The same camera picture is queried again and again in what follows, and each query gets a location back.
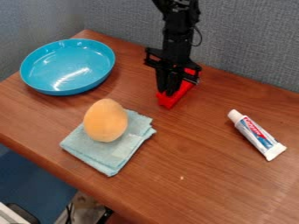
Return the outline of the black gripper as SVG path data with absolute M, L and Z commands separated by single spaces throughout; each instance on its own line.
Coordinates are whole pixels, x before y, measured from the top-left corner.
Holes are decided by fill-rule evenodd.
M 202 70 L 191 60 L 193 47 L 193 38 L 166 38 L 162 49 L 153 47 L 145 49 L 145 63 L 155 69 L 158 91 L 162 93 L 166 90 L 167 96 L 173 96 L 179 90 L 183 79 L 190 78 L 185 69 Z

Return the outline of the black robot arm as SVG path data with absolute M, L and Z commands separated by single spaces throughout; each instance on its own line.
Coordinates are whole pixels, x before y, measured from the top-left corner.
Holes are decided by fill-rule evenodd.
M 161 93 L 173 96 L 183 81 L 199 83 L 202 66 L 191 60 L 194 32 L 202 35 L 199 0 L 153 0 L 163 13 L 163 48 L 146 48 L 145 63 L 155 69 Z

